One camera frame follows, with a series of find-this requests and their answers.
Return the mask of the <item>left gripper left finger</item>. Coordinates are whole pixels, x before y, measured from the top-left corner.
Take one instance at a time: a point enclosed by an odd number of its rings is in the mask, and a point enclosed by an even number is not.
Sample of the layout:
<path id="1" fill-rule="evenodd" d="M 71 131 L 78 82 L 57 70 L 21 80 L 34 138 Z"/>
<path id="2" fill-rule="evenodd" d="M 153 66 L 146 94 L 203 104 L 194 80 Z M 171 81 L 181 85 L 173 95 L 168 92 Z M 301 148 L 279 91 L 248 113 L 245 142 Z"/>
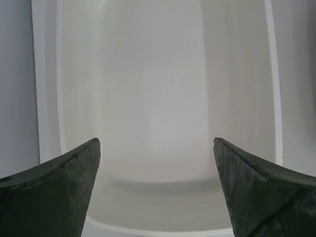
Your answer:
<path id="1" fill-rule="evenodd" d="M 0 180 L 2 237 L 79 237 L 101 157 L 93 138 Z"/>

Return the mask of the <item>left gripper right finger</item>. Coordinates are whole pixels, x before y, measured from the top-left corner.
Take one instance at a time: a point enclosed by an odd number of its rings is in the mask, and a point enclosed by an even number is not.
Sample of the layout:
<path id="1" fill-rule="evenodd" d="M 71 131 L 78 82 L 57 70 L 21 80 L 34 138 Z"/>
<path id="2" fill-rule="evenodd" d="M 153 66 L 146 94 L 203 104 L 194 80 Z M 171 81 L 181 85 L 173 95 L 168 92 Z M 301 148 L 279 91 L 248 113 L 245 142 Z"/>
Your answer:
<path id="1" fill-rule="evenodd" d="M 214 156 L 236 237 L 314 237 L 316 179 L 216 137 Z"/>

